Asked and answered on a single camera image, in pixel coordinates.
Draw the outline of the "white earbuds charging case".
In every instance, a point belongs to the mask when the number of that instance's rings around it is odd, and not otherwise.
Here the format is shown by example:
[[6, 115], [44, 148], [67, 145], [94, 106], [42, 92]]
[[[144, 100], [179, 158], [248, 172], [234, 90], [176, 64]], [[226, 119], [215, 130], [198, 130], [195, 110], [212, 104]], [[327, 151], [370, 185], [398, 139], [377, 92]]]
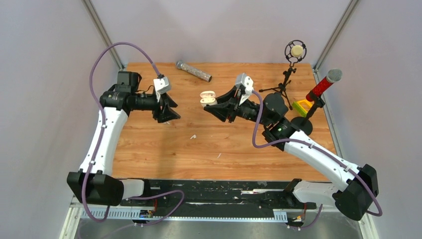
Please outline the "white earbuds charging case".
[[216, 94], [214, 91], [203, 91], [200, 93], [200, 104], [203, 107], [212, 106], [217, 104]]

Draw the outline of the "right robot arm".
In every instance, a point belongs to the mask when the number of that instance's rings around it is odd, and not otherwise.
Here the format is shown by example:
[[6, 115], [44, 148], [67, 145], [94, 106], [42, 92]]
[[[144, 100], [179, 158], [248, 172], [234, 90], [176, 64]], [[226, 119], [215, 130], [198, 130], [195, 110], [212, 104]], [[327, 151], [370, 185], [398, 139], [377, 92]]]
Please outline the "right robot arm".
[[332, 206], [346, 217], [359, 221], [374, 205], [377, 211], [373, 215], [382, 216], [377, 200], [377, 172], [372, 166], [358, 166], [312, 140], [297, 124], [286, 119], [288, 109], [280, 93], [260, 97], [258, 103], [249, 100], [253, 93], [253, 90], [238, 87], [220, 97], [211, 91], [203, 92], [200, 103], [206, 112], [222, 122], [233, 122], [240, 117], [254, 122], [254, 132], [262, 125], [266, 146], [274, 146], [301, 159], [327, 178], [326, 183], [293, 180], [284, 194], [287, 206], [296, 208], [302, 203]]

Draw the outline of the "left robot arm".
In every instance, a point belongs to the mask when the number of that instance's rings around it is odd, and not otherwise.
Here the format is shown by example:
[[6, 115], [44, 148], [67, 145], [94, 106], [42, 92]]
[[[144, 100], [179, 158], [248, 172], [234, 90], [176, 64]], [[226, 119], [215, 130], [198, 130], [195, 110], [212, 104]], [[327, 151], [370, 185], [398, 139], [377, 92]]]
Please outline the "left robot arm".
[[174, 111], [177, 104], [168, 95], [169, 79], [164, 75], [154, 79], [151, 94], [138, 91], [141, 79], [136, 72], [120, 71], [116, 84], [98, 99], [99, 118], [87, 156], [78, 171], [67, 176], [67, 184], [80, 203], [117, 206], [133, 197], [146, 206], [152, 201], [152, 192], [143, 179], [112, 177], [118, 140], [132, 111], [150, 111], [158, 123], [180, 118]]

